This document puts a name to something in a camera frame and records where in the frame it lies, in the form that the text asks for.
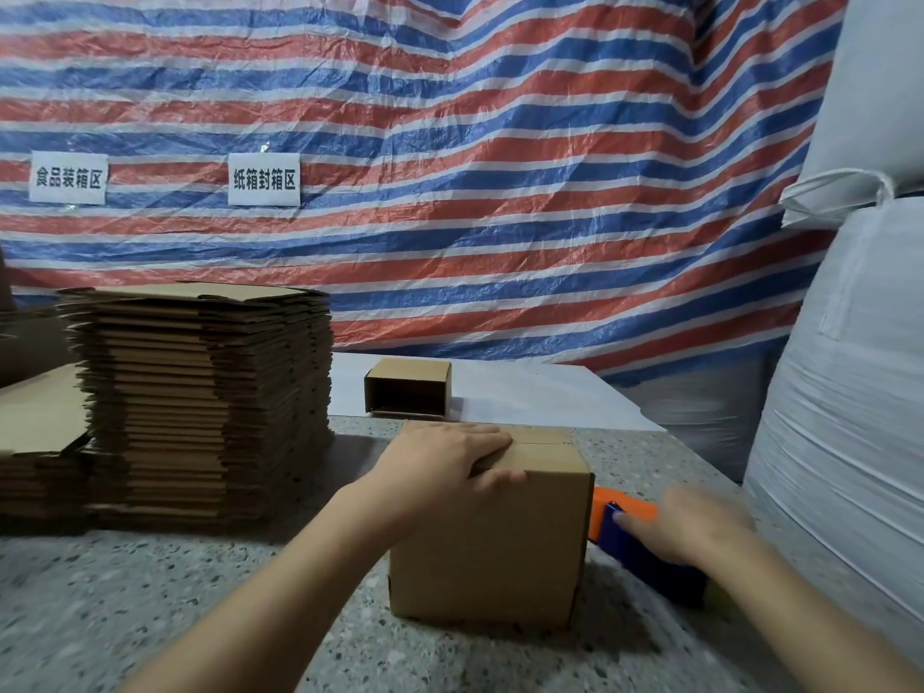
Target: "blue tape dispenser handle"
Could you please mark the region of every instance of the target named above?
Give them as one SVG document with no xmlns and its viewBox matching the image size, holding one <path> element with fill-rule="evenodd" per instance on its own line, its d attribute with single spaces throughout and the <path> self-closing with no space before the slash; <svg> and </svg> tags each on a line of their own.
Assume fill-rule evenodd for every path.
<svg viewBox="0 0 924 693">
<path fill-rule="evenodd" d="M 603 510 L 603 524 L 597 545 L 610 557 L 673 603 L 701 608 L 708 579 L 693 566 L 673 565 L 656 557 L 638 538 L 613 522 L 623 509 L 609 502 Z"/>
</svg>

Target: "left hand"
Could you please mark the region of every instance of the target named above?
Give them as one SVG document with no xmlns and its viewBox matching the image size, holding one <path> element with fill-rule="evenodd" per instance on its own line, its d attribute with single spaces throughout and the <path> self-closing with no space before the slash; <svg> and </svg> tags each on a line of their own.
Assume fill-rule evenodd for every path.
<svg viewBox="0 0 924 693">
<path fill-rule="evenodd" d="M 469 478 L 481 457 L 502 450 L 510 434 L 476 423 L 433 423 L 402 432 L 361 481 L 379 492 L 405 527 L 446 505 L 470 501 L 496 487 L 526 480 L 517 469 L 488 469 Z"/>
</svg>

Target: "forearm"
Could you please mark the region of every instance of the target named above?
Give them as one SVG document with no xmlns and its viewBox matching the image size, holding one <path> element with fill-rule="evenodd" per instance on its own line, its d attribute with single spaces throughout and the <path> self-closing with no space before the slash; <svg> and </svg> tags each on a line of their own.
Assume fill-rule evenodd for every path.
<svg viewBox="0 0 924 693">
<path fill-rule="evenodd" d="M 810 693 L 924 691 L 914 666 L 815 590 L 768 542 L 734 530 L 709 541 L 700 568 Z"/>
<path fill-rule="evenodd" d="M 291 691 L 394 531 L 361 483 L 341 489 L 277 557 L 126 691 Z"/>
</svg>

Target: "hand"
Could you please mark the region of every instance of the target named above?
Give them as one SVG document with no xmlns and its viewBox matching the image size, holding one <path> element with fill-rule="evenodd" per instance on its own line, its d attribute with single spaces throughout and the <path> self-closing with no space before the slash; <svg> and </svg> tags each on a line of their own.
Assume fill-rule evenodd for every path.
<svg viewBox="0 0 924 693">
<path fill-rule="evenodd" d="M 658 502 L 658 519 L 614 513 L 613 520 L 665 562 L 702 568 L 701 558 L 716 540 L 754 535 L 745 507 L 703 489 L 673 484 Z"/>
<path fill-rule="evenodd" d="M 476 423 L 433 423 L 402 432 L 362 480 L 382 495 L 389 513 L 410 526 L 427 513 L 526 480 L 522 470 L 492 468 L 470 477 L 481 457 L 502 450 L 510 434 Z"/>
</svg>

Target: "right hand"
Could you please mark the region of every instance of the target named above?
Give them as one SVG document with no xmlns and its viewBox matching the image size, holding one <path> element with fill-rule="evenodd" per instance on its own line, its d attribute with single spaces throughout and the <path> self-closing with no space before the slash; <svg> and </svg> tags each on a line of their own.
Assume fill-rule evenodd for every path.
<svg viewBox="0 0 924 693">
<path fill-rule="evenodd" d="M 702 568 L 700 558 L 716 540 L 754 535 L 743 505 L 703 489 L 672 484 L 658 501 L 658 519 L 614 513 L 613 520 L 665 562 Z"/>
</svg>

